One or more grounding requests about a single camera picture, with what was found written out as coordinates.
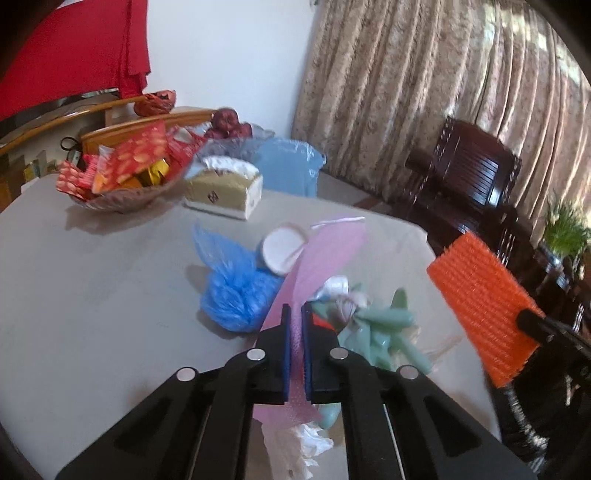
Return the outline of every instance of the gray table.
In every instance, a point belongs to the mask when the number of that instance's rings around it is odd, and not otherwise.
[[[423,328],[419,347],[463,335],[427,277],[434,255],[414,225],[267,191],[248,222],[187,209],[176,197],[132,215],[97,213],[55,191],[55,179],[41,179],[0,215],[0,418],[47,479],[178,368],[218,368],[253,343],[199,310],[207,270],[191,238],[195,221],[254,249],[286,220],[307,228],[338,215],[365,215],[368,244],[344,273],[383,303],[404,286]],[[467,340],[432,378],[498,434]],[[260,438],[253,443],[260,447]],[[320,463],[315,478],[345,478],[342,443]]]

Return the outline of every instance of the orange foam net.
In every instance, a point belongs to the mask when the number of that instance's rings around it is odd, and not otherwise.
[[[517,315],[530,309],[528,293],[473,233],[466,233],[427,269],[455,312],[496,387],[513,380],[538,347],[517,328]]]

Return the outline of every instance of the curtain fold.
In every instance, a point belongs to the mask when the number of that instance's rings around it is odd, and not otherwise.
[[[591,213],[588,80],[522,0],[324,0],[292,135],[329,172],[401,191],[412,147],[432,150],[447,115],[521,157],[511,200],[543,233],[554,191]]]

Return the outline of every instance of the silver screw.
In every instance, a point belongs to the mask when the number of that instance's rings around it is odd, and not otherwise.
[[[265,351],[262,348],[251,348],[247,353],[246,357],[253,362],[260,362],[265,358]]]
[[[418,377],[418,370],[412,365],[404,365],[400,368],[400,375],[407,380],[414,380]]]
[[[349,356],[349,352],[345,348],[338,346],[330,351],[330,356],[335,360],[344,360]]]
[[[190,382],[195,376],[197,372],[190,367],[182,368],[177,372],[177,380],[181,382]]]

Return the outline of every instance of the potted plant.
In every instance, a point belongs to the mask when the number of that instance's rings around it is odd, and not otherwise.
[[[562,202],[556,194],[548,200],[544,238],[540,247],[546,250],[556,267],[564,257],[576,260],[591,241],[591,229],[582,209],[575,202]]]

